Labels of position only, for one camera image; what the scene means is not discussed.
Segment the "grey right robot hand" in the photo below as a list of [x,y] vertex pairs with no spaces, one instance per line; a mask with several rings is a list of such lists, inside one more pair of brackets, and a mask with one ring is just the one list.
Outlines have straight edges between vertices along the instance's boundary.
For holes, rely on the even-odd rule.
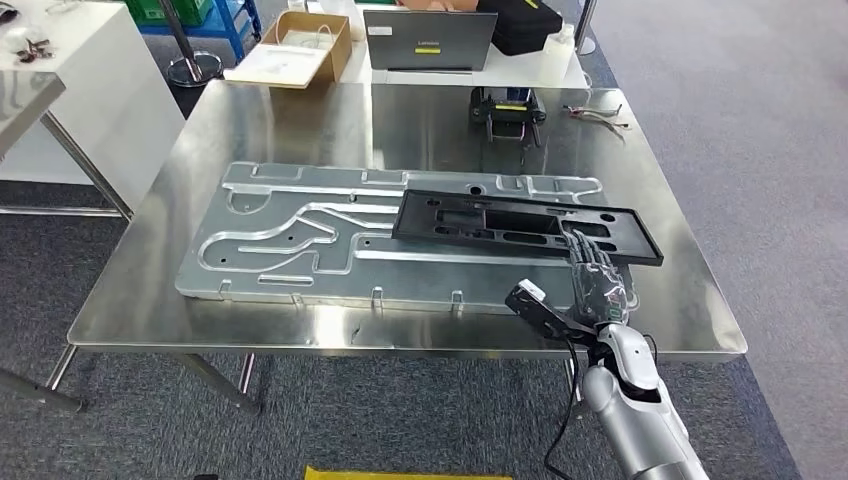
[[627,326],[631,313],[639,307],[632,279],[624,276],[609,255],[582,232],[566,232],[565,239],[574,291],[572,318],[597,331],[607,324]]

